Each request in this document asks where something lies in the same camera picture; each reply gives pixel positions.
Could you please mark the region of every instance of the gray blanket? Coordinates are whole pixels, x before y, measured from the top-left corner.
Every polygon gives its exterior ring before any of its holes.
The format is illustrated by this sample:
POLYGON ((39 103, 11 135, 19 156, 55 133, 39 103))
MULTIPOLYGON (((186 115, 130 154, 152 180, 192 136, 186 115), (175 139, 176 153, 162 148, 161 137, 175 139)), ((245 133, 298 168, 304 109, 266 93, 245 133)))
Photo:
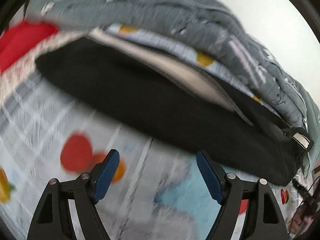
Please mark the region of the gray blanket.
MULTIPOLYGON (((217 0, 30 0, 26 18, 80 30, 116 22, 183 41, 218 59, 291 126, 309 128, 319 141, 319 109, 312 98, 217 0)), ((316 143, 305 158, 306 171, 319 150, 316 143)))

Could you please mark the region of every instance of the red fabric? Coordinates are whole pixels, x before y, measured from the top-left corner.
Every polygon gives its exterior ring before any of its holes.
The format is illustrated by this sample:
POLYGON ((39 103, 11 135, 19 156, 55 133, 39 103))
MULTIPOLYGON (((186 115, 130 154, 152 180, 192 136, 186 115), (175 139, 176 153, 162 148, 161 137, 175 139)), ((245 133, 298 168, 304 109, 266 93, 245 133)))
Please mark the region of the red fabric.
POLYGON ((2 74, 40 41, 58 32, 49 23, 31 24, 22 21, 0 38, 0 73, 2 74))

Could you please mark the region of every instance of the blue gripper pad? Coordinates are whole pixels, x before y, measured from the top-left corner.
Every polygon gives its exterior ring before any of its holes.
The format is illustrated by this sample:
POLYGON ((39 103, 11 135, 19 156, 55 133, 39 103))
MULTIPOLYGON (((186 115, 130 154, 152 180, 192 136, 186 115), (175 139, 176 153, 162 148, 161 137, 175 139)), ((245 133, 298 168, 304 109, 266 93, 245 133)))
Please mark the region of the blue gripper pad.
POLYGON ((197 153, 196 160, 200 173, 207 185, 211 197, 220 205, 222 205, 224 202, 224 197, 222 195, 221 182, 218 179, 216 173, 201 151, 197 153))
POLYGON ((119 152, 114 150, 113 155, 111 156, 107 164, 105 164, 103 170, 100 173, 100 176, 95 182, 95 193, 92 197, 92 200, 95 204, 97 204, 99 200, 105 197, 108 191, 108 188, 111 184, 112 178, 119 166, 119 162, 120 162, 119 152))

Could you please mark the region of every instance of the black cloth bag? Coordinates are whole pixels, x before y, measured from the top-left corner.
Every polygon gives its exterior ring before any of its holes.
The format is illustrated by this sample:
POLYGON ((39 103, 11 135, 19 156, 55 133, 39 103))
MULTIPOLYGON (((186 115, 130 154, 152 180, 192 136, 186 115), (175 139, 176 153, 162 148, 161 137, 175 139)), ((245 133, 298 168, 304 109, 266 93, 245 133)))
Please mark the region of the black cloth bag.
POLYGON ((216 77, 254 126, 86 37, 41 55, 36 67, 49 82, 108 116, 189 152, 205 149, 213 160, 277 185, 290 182, 306 152, 281 118, 216 77))

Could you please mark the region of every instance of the printed strawberry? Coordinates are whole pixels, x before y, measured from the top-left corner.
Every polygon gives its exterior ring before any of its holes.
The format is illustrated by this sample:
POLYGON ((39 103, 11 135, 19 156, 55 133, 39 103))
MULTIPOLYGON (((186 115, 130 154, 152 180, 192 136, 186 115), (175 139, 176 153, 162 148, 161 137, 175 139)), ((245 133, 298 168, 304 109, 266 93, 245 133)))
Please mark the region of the printed strawberry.
POLYGON ((88 137, 80 132, 73 133, 65 142, 60 155, 63 168, 71 172, 82 172, 92 159, 92 147, 88 137))

